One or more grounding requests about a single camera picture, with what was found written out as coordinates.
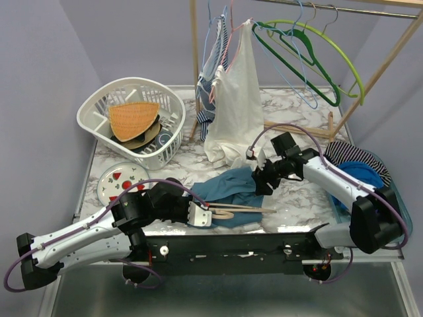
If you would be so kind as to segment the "teal blue tank top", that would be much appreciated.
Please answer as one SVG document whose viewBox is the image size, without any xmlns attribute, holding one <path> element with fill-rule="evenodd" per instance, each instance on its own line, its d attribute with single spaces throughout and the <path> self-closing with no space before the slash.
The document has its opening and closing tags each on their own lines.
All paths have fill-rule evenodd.
<svg viewBox="0 0 423 317">
<path fill-rule="evenodd" d="M 207 180 L 195 183 L 191 190 L 208 203 L 226 203 L 262 207 L 264 197 L 256 195 L 256 184 L 252 178 L 252 169 L 249 166 L 227 170 Z M 236 212 L 232 219 L 214 219 L 210 229 L 215 227 L 235 228 L 262 220 L 261 213 Z"/>
</svg>

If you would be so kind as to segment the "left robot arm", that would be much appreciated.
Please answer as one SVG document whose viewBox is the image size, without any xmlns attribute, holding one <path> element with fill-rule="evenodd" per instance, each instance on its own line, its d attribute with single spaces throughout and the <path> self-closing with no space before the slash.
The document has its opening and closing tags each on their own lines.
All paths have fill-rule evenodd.
<svg viewBox="0 0 423 317">
<path fill-rule="evenodd" d="M 187 223 L 190 203 L 204 200 L 174 178 L 153 179 L 150 189 L 146 183 L 130 186 L 94 215 L 64 229 L 18 236 L 23 289 L 40 289 L 68 269 L 102 260 L 151 264 L 144 227 L 156 220 Z"/>
</svg>

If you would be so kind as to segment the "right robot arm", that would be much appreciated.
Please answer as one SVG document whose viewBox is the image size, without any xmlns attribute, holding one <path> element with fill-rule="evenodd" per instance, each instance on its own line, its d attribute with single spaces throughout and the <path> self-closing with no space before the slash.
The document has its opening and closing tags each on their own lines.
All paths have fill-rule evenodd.
<svg viewBox="0 0 423 317">
<path fill-rule="evenodd" d="M 321 150 L 300 149 L 288 132 L 271 142 L 279 160 L 271 161 L 264 151 L 247 150 L 248 159 L 257 163 L 252 173 L 257 195 L 272 195 L 281 180 L 296 176 L 322 187 L 350 214 L 347 223 L 324 225 L 313 230 L 314 236 L 304 242 L 304 251 L 310 258 L 320 258 L 334 247 L 358 248 L 372 254 L 400 237 L 408 237 L 392 189 L 386 186 L 376 188 L 353 178 L 327 161 Z"/>
</svg>

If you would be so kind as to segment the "beige wooden hanger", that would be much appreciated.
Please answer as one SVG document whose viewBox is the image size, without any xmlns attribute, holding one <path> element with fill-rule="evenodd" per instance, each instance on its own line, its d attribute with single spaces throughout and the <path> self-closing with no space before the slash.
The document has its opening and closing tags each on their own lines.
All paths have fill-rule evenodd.
<svg viewBox="0 0 423 317">
<path fill-rule="evenodd" d="M 232 219 L 235 213 L 276 213 L 273 209 L 224 203 L 209 204 L 208 209 L 212 212 L 212 218 L 218 220 Z"/>
</svg>

